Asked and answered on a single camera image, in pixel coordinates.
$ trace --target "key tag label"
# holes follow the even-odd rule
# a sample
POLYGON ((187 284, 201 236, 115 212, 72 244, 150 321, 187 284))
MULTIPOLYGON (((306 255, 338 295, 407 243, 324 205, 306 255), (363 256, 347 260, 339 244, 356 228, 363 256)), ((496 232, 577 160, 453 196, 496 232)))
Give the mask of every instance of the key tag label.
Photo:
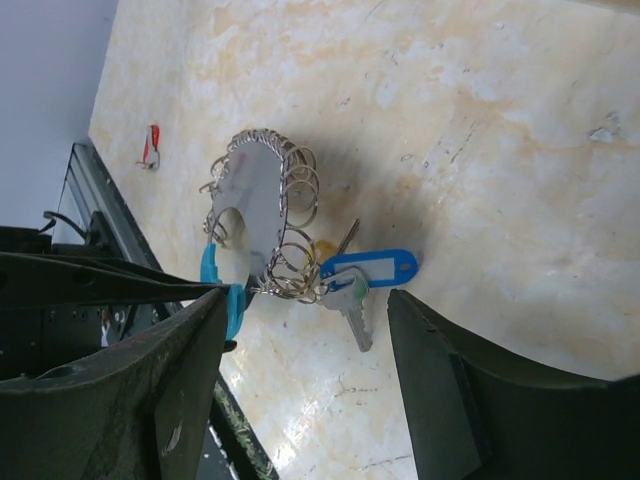
MULTIPOLYGON (((347 268, 356 267, 369 283, 369 288, 397 287, 408 283, 418 273, 418 260, 408 250, 400 248, 373 252, 345 253, 329 258, 320 267, 320 278, 325 279, 347 268)), ((332 289, 347 285, 336 280, 332 289)))

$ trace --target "table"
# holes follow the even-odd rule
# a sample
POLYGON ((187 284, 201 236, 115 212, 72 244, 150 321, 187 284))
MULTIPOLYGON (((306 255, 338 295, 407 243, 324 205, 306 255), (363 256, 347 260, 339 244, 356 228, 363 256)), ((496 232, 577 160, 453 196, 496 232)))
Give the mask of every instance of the table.
MULTIPOLYGON (((412 250, 447 318, 616 378, 640 368, 639 27, 551 0, 121 0, 90 136, 168 273, 198 277, 212 161, 273 128, 318 156, 316 238, 360 217, 354 250, 412 250)), ((247 312, 221 371, 283 478, 415 478, 385 297, 367 354, 320 307, 247 312)))

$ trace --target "metal coil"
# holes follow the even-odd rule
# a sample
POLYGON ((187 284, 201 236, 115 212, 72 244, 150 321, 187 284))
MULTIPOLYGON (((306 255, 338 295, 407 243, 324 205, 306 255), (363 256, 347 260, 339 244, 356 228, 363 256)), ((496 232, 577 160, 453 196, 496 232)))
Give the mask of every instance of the metal coil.
POLYGON ((316 157, 304 146, 296 146, 284 135, 273 130, 245 130, 235 135, 227 146, 227 154, 211 165, 212 181, 200 188, 211 197, 212 207, 204 222, 204 231, 209 242, 215 241, 226 247, 228 232, 215 212, 215 197, 218 183, 229 172, 229 154, 248 142, 258 142, 269 147, 280 159, 280 216, 285 218, 284 231, 274 239, 271 259, 264 273, 256 278, 255 293, 265 293, 284 299, 313 303, 317 294, 313 281, 319 264, 313 240, 304 232, 318 212, 320 181, 316 172, 316 157))

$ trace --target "metal plate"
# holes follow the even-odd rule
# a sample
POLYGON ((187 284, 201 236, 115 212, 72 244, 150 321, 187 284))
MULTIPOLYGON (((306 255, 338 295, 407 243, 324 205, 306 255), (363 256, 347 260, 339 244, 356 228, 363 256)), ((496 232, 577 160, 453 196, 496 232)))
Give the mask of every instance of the metal plate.
POLYGON ((249 274, 258 277, 284 235, 287 217, 286 211, 280 213, 282 161, 266 145, 248 142, 229 153, 227 168, 228 173, 218 184, 215 212, 220 215, 235 208, 242 215, 249 234, 249 274))

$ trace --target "key blade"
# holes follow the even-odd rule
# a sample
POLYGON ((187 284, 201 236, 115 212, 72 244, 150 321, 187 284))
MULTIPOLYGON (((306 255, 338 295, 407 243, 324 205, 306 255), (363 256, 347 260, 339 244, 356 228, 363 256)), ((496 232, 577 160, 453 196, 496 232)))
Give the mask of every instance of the key blade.
POLYGON ((371 350, 373 341, 371 340, 371 333, 367 331, 364 325, 364 317, 362 316, 361 308, 354 308, 348 312, 343 312, 343 315, 347 317, 349 326, 353 336, 356 337, 356 343, 361 352, 368 352, 371 350))

